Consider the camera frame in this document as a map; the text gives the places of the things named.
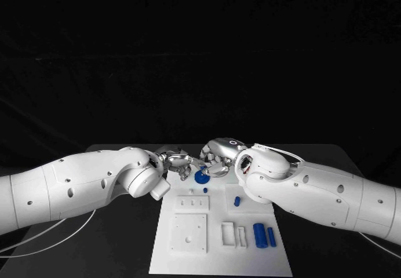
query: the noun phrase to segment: hole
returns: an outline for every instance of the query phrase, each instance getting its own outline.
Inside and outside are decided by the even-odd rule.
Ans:
[[[101,186],[103,186],[103,189],[107,187],[107,180],[103,179],[103,181],[100,182]]]
[[[73,197],[73,196],[74,196],[74,188],[71,188],[71,189],[67,191],[67,193],[68,193],[68,196]]]
[[[338,193],[344,193],[345,191],[345,186],[341,184],[339,187],[337,188]]]

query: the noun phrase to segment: white panel with holes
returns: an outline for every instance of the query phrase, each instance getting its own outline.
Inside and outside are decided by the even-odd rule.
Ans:
[[[207,213],[210,211],[210,196],[178,196],[175,211]]]
[[[207,214],[175,214],[171,251],[207,254]]]

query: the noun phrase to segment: blue cylinder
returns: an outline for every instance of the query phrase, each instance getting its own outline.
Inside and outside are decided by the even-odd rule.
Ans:
[[[237,197],[236,197],[236,201],[234,201],[234,206],[236,206],[236,207],[240,206],[240,201],[241,201],[241,198],[237,196]]]
[[[205,183],[208,183],[210,180],[211,180],[211,177],[208,175],[205,175],[202,173],[202,171],[200,170],[195,173],[195,182],[200,183],[200,184],[205,184]]]
[[[256,234],[257,248],[267,248],[266,226],[263,223],[253,225],[253,232]]]
[[[270,240],[270,245],[272,247],[276,247],[276,239],[275,239],[275,233],[273,233],[273,228],[267,228],[267,233],[269,233],[269,240]]]

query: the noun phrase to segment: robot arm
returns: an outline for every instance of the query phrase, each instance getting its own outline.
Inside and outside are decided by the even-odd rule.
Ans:
[[[285,210],[325,226],[376,235],[401,244],[401,189],[378,184],[332,167],[289,163],[283,155],[256,144],[220,138],[210,148],[224,156],[227,142],[237,142],[231,159],[240,185],[260,203],[275,202]]]
[[[78,216],[107,206],[123,194],[138,198],[151,193],[161,200],[171,190],[164,172],[172,169],[187,178],[189,162],[192,158],[181,150],[159,155],[127,147],[71,155],[0,177],[0,235]]]

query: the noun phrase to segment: table surface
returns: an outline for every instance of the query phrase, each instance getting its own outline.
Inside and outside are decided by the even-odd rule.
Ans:
[[[363,176],[350,156],[337,145],[267,145],[296,153],[309,162]],[[87,152],[117,150],[127,146],[155,151],[162,145],[103,144],[93,145]],[[201,144],[178,146],[194,156],[200,155],[204,147]],[[161,206],[162,202],[149,194],[138,199],[130,195],[120,196],[107,207],[97,210],[86,228],[67,242],[37,255],[9,259],[0,278],[172,277],[149,274]],[[275,208],[295,277],[400,277],[401,260],[358,233],[325,227],[288,213],[277,205]],[[90,215],[68,219],[45,236],[18,247],[13,254],[29,253],[55,244],[81,227]],[[26,238],[54,223],[34,225]],[[371,238],[401,254],[400,246]]]

